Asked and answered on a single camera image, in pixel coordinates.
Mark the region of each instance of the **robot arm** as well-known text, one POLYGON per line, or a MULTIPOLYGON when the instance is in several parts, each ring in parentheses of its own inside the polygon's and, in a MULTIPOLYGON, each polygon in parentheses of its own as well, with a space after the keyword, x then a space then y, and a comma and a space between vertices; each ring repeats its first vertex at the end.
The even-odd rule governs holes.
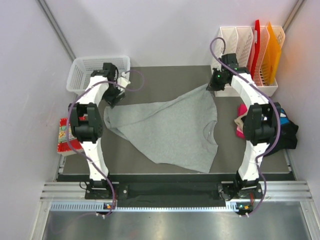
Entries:
MULTIPOLYGON (((103 70, 95 70, 91 74, 90 83, 87 89, 101 81, 116 82, 122 87, 130 84, 126 74, 115 79, 116 67, 111 63, 104 63, 103 70)), ((71 116, 70 126, 72 134, 80 142, 84 153, 93 160, 94 164, 101 172, 108 176, 109 170, 105 164, 103 152, 101 149, 101 136, 103 134, 104 123, 99 114, 98 105, 102 99, 114 107, 125 96, 125 90, 113 84, 99 84, 93 87, 88 93, 81 97, 74 105, 71 116), (79 117, 87 116, 86 120, 80 120, 79 117)), ((90 179, 93 182, 104 182, 104 177, 93 166, 93 163, 87 160, 90 170, 90 179)))
MULTIPOLYGON (((220 91, 225 89, 226 84, 230 84, 243 100, 248 109, 246 119, 243 124, 243 133, 246 139, 246 148, 242 165, 236 173, 233 194, 229 194, 228 198, 234 195, 248 196, 254 193, 259 185, 258 166, 261 165, 262 155, 270 145, 273 138, 276 137, 276 113, 273 111, 269 101, 260 93, 255 91, 250 85, 255 85, 249 71, 245 67, 239 67, 236 54, 225 54, 221 57, 221 61, 233 68, 239 75, 244 77, 245 82, 237 75, 233 75, 229 70, 221 67, 221 71, 214 68, 213 75, 207 90, 220 91)), ((275 103, 276 109, 280 114, 281 106, 275 103)))

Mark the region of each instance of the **pink cloth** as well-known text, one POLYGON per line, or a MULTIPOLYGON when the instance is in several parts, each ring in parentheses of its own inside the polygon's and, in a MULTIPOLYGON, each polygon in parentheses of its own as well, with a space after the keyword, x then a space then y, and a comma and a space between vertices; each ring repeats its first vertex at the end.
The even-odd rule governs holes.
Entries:
MULTIPOLYGON (((245 104, 241 104, 239 107, 238 107, 238 117, 245 114, 247 112, 247 107, 245 104)), ((236 127, 236 131, 235 131, 235 134, 237 137, 241 138, 241 139, 244 139, 245 138, 245 135, 244 135, 244 132, 240 129, 239 126, 236 127)))

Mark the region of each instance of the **white wall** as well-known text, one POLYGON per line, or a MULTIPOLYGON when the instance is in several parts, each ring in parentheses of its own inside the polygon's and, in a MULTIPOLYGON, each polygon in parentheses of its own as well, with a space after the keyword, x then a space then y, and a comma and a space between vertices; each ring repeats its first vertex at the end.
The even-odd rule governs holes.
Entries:
POLYGON ((320 212, 320 2, 307 0, 285 36, 274 99, 299 125, 290 151, 298 176, 307 180, 320 212))
POLYGON ((209 65, 223 26, 282 25, 294 0, 47 0, 77 57, 128 55, 132 66, 209 65))
POLYGON ((24 240, 52 175, 71 61, 35 0, 0 2, 0 239, 24 240))

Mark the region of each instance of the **white plastic basket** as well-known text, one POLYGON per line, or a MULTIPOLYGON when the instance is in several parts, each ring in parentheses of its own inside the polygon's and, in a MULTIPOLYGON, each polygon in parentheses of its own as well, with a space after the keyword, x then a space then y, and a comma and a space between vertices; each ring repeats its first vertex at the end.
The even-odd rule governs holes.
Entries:
MULTIPOLYGON (((254 82, 256 83, 258 89, 260 89, 262 92, 264 92, 265 94, 267 94, 268 96, 272 96, 274 94, 274 92, 277 90, 278 88, 278 84, 277 81, 274 80, 274 83, 271 85, 266 85, 265 81, 264 81, 264 77, 262 75, 261 72, 261 64, 262 64, 262 60, 263 57, 265 55, 266 52, 266 48, 268 45, 268 41, 269 41, 269 33, 266 27, 261 27, 260 28, 260 35, 261 35, 261 44, 260 44, 260 54, 257 60, 257 67, 256 67, 256 74, 254 75, 254 82)), ((272 26, 273 32, 275 34, 275 36, 277 37, 277 41, 279 43, 279 45, 282 47, 282 45, 284 44, 285 41, 285 33, 284 30, 281 26, 272 26)), ((218 33, 219 37, 223 37, 226 41, 226 46, 229 50, 234 50, 235 47, 236 49, 234 51, 231 52, 227 52, 226 53, 236 53, 237 55, 237 60, 239 63, 240 67, 246 67, 247 63, 249 61, 249 56, 250 56, 250 52, 251 52, 251 48, 253 46, 253 40, 254 40, 254 34, 253 34, 253 29, 252 27, 220 27, 219 29, 219 33, 218 33), (237 35, 237 41, 235 42, 230 41, 229 39, 232 38, 224 38, 224 31, 225 29, 235 29, 236 30, 236 35, 237 35)), ((216 54, 216 56, 221 57, 222 55, 222 41, 217 41, 217 43, 219 42, 219 45, 217 46, 217 44, 214 47, 214 53, 216 54)), ((211 71, 213 72, 212 68, 218 68, 220 69, 220 65, 218 65, 218 62, 213 59, 212 64, 211 64, 211 71)), ((224 91, 215 91, 215 96, 216 97, 238 97, 239 94, 237 93, 236 90, 234 90, 230 85, 226 85, 224 91)))
MULTIPOLYGON (((217 40, 213 49, 214 55, 216 55, 218 58, 221 58, 223 51, 224 54, 236 53, 238 33, 235 27, 220 27, 218 37, 221 37, 225 40, 225 51, 223 42, 221 40, 217 40)), ((221 64, 218 63, 214 58, 212 58, 211 71, 213 71, 213 68, 221 70, 221 64)))
POLYGON ((91 73, 94 70, 102 70, 104 63, 114 64, 119 70, 119 75, 130 70, 130 58, 128 56, 77 57, 72 63, 66 81, 66 89, 78 95, 82 94, 90 83, 91 73))

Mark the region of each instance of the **gray table surface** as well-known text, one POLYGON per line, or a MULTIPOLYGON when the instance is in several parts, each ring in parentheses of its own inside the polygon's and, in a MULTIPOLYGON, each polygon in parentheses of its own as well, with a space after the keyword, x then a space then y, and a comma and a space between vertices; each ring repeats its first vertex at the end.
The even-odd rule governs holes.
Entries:
MULTIPOLYGON (((201 85, 207 84, 211 77, 210 66, 165 66, 133 67, 145 77, 145 85, 139 92, 126 92, 120 105, 166 102, 177 98, 201 85)), ((141 78, 138 74, 130 75, 130 88, 138 88, 141 78)), ((210 173, 235 173, 243 160, 246 141, 236 137, 239 97, 215 97, 217 124, 214 138, 218 151, 214 157, 210 173)), ((101 117, 107 104, 101 101, 101 117)), ((174 174, 196 173, 171 164, 156 164, 138 151, 129 141, 117 136, 104 127, 101 138, 103 157, 111 174, 174 174)), ((261 169, 264 173, 288 173, 289 169, 282 151, 265 157, 261 169)), ((66 158, 64 174, 88 174, 86 160, 79 155, 66 158)))

